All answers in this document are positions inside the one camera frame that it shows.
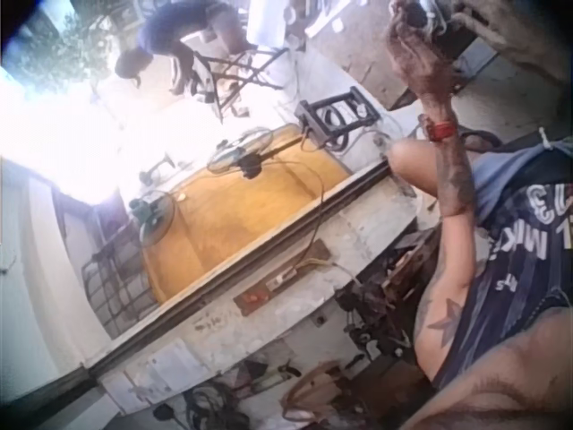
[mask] man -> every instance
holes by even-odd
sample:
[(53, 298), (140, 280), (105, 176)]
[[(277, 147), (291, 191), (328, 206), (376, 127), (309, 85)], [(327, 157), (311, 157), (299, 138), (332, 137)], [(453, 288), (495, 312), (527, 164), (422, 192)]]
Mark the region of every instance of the man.
[[(395, 71), (422, 102), (432, 137), (399, 142), (390, 165), (437, 195), (442, 216), (438, 267), (415, 324), (418, 363), (439, 392), (403, 428), (570, 428), (571, 145), (467, 154), (451, 106), (451, 68), (406, 25), (400, 2), (386, 40)], [(555, 63), (546, 65), (556, 80), (566, 76)], [(475, 278), (476, 224), (487, 228), (492, 249)]]
[(185, 84), (194, 76), (193, 51), (181, 38), (197, 31), (213, 30), (229, 54), (249, 48), (236, 11), (228, 4), (209, 0), (166, 4), (160, 7), (141, 27), (137, 47), (124, 51), (115, 64), (115, 73), (124, 79), (134, 79), (141, 85), (140, 72), (145, 70), (154, 55), (172, 58), (175, 95), (183, 94)]

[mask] star tattoo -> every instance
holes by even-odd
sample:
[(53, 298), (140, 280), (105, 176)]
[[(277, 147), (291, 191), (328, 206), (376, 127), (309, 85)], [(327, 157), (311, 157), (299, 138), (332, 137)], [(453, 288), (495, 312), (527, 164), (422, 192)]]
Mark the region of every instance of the star tattoo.
[(446, 308), (446, 316), (443, 319), (428, 325), (429, 329), (441, 331), (441, 348), (444, 348), (454, 339), (462, 315), (462, 306), (449, 298), (446, 299)]

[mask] arm tattoo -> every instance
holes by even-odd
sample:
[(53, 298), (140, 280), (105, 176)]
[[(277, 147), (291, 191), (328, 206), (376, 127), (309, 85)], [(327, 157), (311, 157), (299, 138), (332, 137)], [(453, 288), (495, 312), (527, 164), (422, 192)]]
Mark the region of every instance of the arm tattoo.
[(452, 217), (475, 206), (472, 170), (459, 137), (436, 144), (438, 201), (443, 217)]
[(426, 317), (428, 316), (428, 310), (430, 309), (430, 304), (432, 300), (432, 292), (434, 287), (436, 286), (436, 282), (441, 278), (442, 273), (444, 272), (444, 268), (446, 266), (445, 258), (446, 250), (443, 246), (440, 245), (440, 254), (438, 256), (438, 263), (436, 264), (436, 271), (433, 273), (432, 279), (428, 283), (428, 286), (424, 290), (422, 294), (422, 299), (420, 300), (420, 304), (418, 305), (418, 311), (415, 317), (415, 324), (414, 324), (414, 340), (418, 339), (422, 329), (425, 325)]
[(446, 316), (434, 324), (428, 325), (429, 329), (441, 331), (441, 347), (444, 348), (454, 339), (460, 317), (462, 315), (462, 306), (452, 299), (446, 299)]

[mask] red watch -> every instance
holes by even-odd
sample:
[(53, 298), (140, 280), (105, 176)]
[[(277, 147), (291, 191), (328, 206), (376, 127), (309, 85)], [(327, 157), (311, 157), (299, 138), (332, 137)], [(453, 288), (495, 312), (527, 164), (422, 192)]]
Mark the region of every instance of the red watch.
[(441, 121), (434, 123), (428, 116), (421, 119), (423, 132), (431, 142), (441, 142), (444, 139), (455, 136), (458, 132), (458, 124), (454, 121)]

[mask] seated person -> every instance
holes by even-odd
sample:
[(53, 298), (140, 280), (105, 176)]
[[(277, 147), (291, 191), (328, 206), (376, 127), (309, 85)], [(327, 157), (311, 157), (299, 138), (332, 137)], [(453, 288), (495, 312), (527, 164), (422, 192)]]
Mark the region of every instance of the seated person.
[(192, 77), (198, 79), (193, 71), (193, 51), (181, 42), (181, 38), (203, 30), (213, 30), (229, 54), (251, 47), (244, 37), (238, 15), (230, 5), (208, 0), (166, 4), (143, 24), (137, 47), (119, 56), (115, 73), (120, 78), (134, 79), (139, 88), (139, 74), (151, 63), (153, 56), (170, 56), (173, 73), (171, 92), (181, 95)]
[[(451, 66), (399, 6), (387, 44), (431, 136), (397, 142), (389, 162), (438, 197), (442, 216), (438, 266), (415, 323), (418, 364), (439, 391), (402, 428), (570, 428), (573, 145), (466, 153), (449, 95)], [(555, 64), (546, 63), (545, 75), (566, 76), (550, 69)], [(475, 225), (492, 243), (477, 277)]]

